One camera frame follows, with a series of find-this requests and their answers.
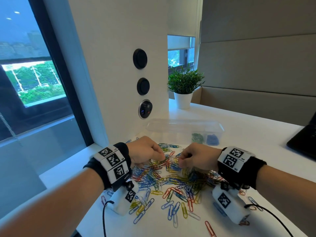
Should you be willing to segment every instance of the white table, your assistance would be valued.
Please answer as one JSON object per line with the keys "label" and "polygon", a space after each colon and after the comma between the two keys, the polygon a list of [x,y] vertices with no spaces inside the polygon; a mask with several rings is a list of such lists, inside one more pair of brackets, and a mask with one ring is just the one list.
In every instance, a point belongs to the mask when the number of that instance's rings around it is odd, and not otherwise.
{"label": "white table", "polygon": [[[302,129],[301,126],[192,103],[190,109],[179,110],[176,109],[175,102],[172,99],[169,100],[169,113],[162,115],[161,118],[217,120],[225,130],[219,148],[231,145],[238,146],[255,153],[258,158],[265,160],[272,167],[316,182],[316,175],[314,174],[316,162],[294,153],[285,146],[286,142]],[[47,188],[53,187],[79,171],[87,163],[89,156],[100,148],[93,144],[90,148],[79,152],[42,174],[40,176],[41,180]],[[211,223],[217,237],[287,236],[283,227],[266,212],[252,211],[249,217],[250,226],[238,226],[231,223],[228,217],[225,219],[218,217],[218,213],[214,213],[211,198],[205,200],[206,195],[203,194],[202,204],[197,205],[197,211],[203,212],[200,223],[193,222],[195,220],[183,222],[184,219],[180,209],[178,212],[179,227],[177,229],[166,222],[166,214],[160,209],[161,203],[165,202],[165,200],[162,202],[161,196],[155,198],[156,205],[153,206],[154,209],[151,207],[153,213],[146,214],[136,225],[132,223],[134,216],[120,217],[111,210],[106,210],[107,236],[191,236],[193,234],[209,236],[204,224],[205,220]],[[247,195],[252,196],[260,205],[277,215],[294,236],[306,236],[257,191],[250,189]],[[100,199],[93,204],[77,230],[83,237],[103,236]]]}

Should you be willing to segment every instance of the white pot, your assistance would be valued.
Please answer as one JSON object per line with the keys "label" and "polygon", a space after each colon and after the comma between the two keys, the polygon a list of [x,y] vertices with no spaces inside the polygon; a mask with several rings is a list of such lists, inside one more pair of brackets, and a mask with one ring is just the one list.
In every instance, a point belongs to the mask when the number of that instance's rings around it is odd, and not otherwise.
{"label": "white pot", "polygon": [[190,103],[192,99],[191,94],[174,94],[174,99],[176,100],[176,106],[178,109],[189,109],[190,108]]}

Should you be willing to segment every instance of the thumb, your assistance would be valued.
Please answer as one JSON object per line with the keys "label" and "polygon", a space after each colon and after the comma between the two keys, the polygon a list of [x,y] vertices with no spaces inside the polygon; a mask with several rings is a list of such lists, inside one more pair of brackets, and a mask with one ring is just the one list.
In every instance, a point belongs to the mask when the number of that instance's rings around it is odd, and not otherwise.
{"label": "thumb", "polygon": [[151,158],[157,161],[163,161],[166,157],[164,153],[158,153],[157,151],[154,151],[153,156]]}
{"label": "thumb", "polygon": [[191,168],[194,167],[193,165],[193,158],[185,158],[185,159],[179,159],[179,167],[180,168]]}

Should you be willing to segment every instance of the plastic box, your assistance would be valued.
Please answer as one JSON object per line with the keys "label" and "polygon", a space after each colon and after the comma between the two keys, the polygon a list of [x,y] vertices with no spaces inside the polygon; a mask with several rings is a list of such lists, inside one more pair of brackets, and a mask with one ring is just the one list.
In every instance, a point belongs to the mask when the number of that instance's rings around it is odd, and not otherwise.
{"label": "plastic box", "polygon": [[219,145],[224,129],[218,121],[152,119],[146,135],[158,143]]}

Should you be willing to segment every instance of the qr code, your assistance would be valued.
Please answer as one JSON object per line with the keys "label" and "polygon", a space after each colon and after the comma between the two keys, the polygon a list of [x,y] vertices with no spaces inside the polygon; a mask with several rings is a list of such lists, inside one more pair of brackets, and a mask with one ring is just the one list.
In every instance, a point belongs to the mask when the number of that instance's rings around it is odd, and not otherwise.
{"label": "qr code", "polygon": [[118,158],[118,156],[115,153],[113,153],[112,155],[110,155],[106,159],[108,160],[108,162],[110,163],[110,165],[112,167],[114,167],[115,165],[117,165],[118,163],[121,162],[121,160]]}
{"label": "qr code", "polygon": [[233,168],[236,162],[237,162],[237,159],[230,155],[227,155],[223,161],[223,163],[229,166],[230,168]]}
{"label": "qr code", "polygon": [[218,198],[219,203],[222,204],[222,206],[224,207],[224,209],[227,208],[227,206],[231,203],[230,199],[228,199],[228,197],[222,193],[219,198]]}
{"label": "qr code", "polygon": [[132,200],[134,199],[134,196],[136,193],[132,190],[130,190],[127,195],[125,196],[125,199],[127,199],[130,203],[132,203]]}
{"label": "qr code", "polygon": [[105,157],[112,152],[113,151],[110,148],[106,147],[103,150],[99,151],[99,154]]}
{"label": "qr code", "polygon": [[120,177],[122,177],[125,174],[123,165],[119,165],[118,167],[114,168],[114,174],[115,174],[116,179],[119,179]]}
{"label": "qr code", "polygon": [[243,152],[241,151],[241,150],[237,150],[237,149],[233,149],[231,152],[230,152],[230,154],[232,154],[233,156],[236,156],[236,157],[240,157],[240,156],[242,156],[243,155]]}

